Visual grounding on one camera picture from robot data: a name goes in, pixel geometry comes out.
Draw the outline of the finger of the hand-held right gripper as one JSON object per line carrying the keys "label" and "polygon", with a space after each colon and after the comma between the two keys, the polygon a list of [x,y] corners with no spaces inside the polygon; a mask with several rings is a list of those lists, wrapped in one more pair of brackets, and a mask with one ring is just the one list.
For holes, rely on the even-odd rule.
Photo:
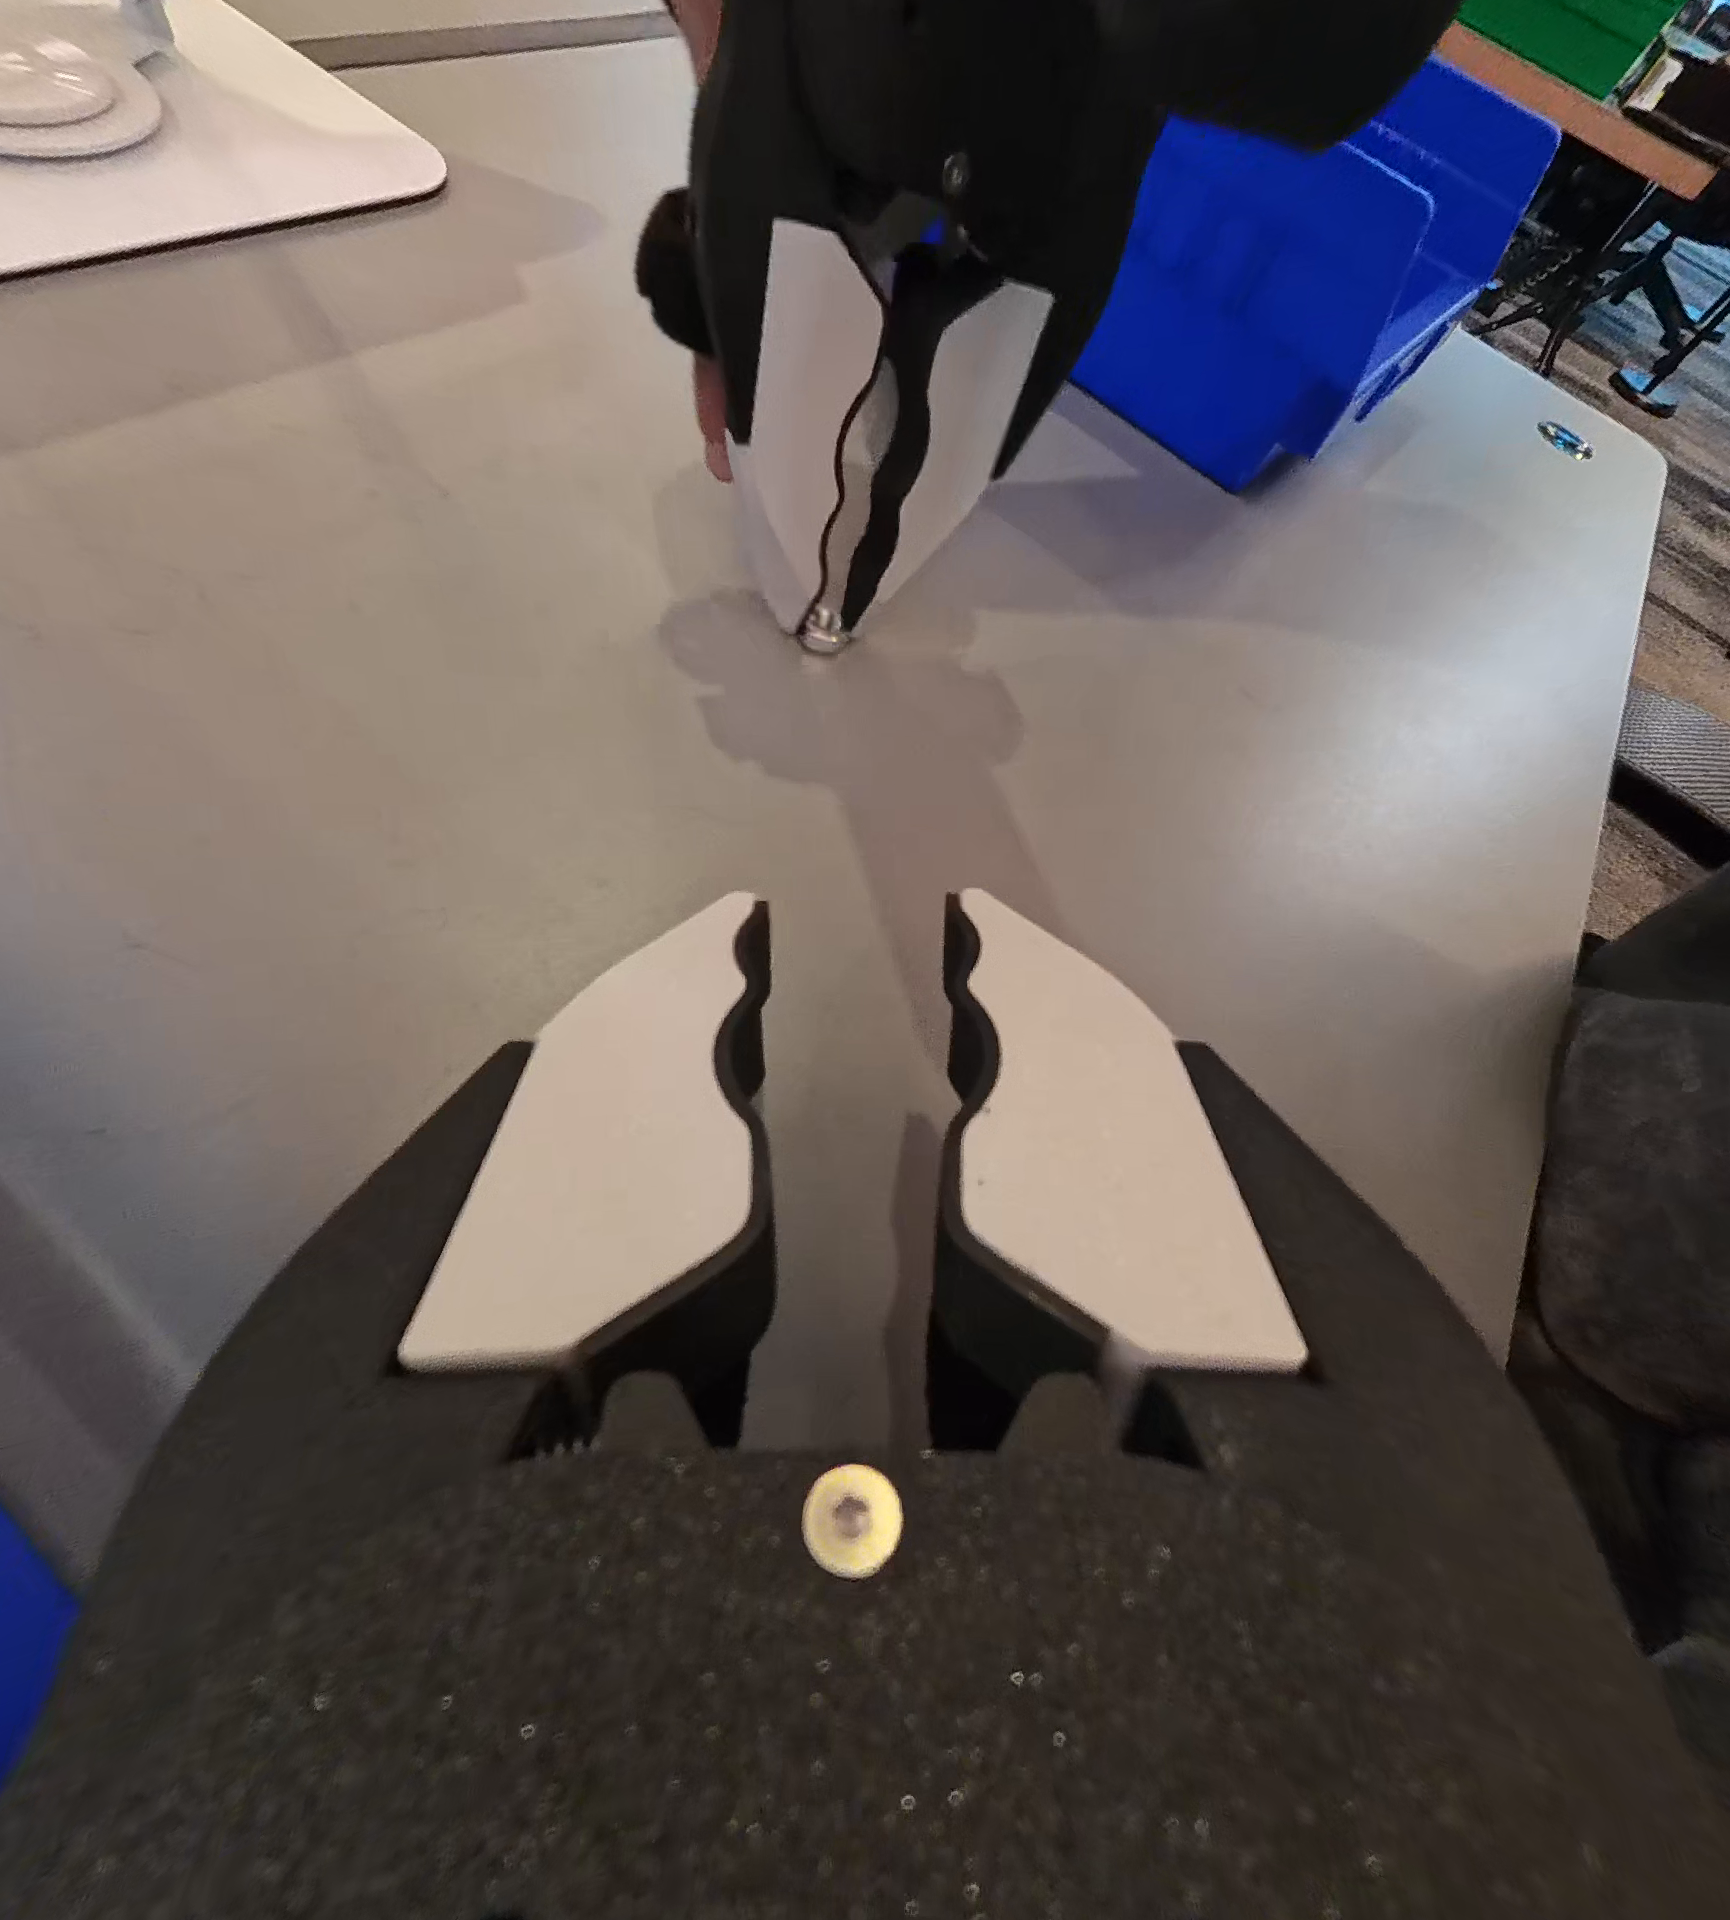
{"label": "finger of the hand-held right gripper", "polygon": [[852,420],[835,612],[860,628],[941,552],[995,479],[1055,295],[977,251],[905,247],[879,370]]}
{"label": "finger of the hand-held right gripper", "polygon": [[751,430],[729,440],[745,557],[772,624],[797,637],[835,608],[846,449],[881,358],[886,299],[846,239],[797,218],[768,233]]}

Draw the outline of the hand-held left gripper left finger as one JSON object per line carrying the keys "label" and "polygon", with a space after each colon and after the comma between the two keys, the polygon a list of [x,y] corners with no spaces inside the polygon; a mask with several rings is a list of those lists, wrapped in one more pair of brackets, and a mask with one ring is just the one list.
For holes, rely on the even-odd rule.
{"label": "hand-held left gripper left finger", "polygon": [[399,1338],[404,1373],[545,1380],[581,1436],[657,1375],[739,1448],[779,1306],[772,960],[768,901],[732,890],[543,1023]]}

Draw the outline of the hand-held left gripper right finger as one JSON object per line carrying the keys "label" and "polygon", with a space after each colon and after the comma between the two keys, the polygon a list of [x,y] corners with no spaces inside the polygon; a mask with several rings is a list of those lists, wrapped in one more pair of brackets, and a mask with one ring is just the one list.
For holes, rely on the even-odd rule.
{"label": "hand-held left gripper right finger", "polygon": [[1172,1380],[1308,1385],[1310,1335],[1161,1013],[982,886],[947,900],[942,987],[930,1444],[998,1451],[1060,1380],[1135,1449]]}

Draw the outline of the grey desk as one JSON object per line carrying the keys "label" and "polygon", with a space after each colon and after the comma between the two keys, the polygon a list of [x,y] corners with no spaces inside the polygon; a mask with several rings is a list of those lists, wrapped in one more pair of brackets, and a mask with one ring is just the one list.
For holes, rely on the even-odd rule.
{"label": "grey desk", "polygon": [[65,1578],[350,1189],[732,890],[759,1445],[922,1430],[969,886],[1212,1044],[1503,1357],[1663,456],[1466,336],[1248,496],[1069,394],[806,657],[635,287],[674,42],[356,85],[441,197],[0,283],[0,1497]]}

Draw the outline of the stack of green bins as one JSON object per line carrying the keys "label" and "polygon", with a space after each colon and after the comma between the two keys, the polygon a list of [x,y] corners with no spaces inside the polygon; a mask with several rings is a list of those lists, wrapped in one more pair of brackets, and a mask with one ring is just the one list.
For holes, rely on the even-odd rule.
{"label": "stack of green bins", "polygon": [[1682,8],[1682,2],[1465,2],[1459,24],[1604,100]]}

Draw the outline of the wooden work table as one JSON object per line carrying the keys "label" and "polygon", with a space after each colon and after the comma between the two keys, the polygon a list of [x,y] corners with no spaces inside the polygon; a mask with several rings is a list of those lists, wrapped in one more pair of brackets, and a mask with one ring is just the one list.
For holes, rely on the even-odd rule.
{"label": "wooden work table", "polygon": [[1719,175],[1730,175],[1728,147],[1699,147],[1671,136],[1663,115],[1633,115],[1593,97],[1461,19],[1439,38],[1435,56],[1671,196],[1691,199],[1704,193]]}

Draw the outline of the wooden white document stand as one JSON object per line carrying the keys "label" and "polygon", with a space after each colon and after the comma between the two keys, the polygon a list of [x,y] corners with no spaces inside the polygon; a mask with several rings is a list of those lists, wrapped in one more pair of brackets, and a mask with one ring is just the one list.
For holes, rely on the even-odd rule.
{"label": "wooden white document stand", "polygon": [[434,143],[233,3],[0,3],[0,279],[446,180]]}

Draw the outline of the grey ribbed floor mat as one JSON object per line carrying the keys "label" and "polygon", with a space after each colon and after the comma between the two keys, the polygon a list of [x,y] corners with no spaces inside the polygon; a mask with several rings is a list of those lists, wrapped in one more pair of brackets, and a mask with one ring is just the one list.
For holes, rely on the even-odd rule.
{"label": "grey ribbed floor mat", "polygon": [[1730,859],[1730,723],[1634,683],[1625,698],[1611,799],[1706,868]]}

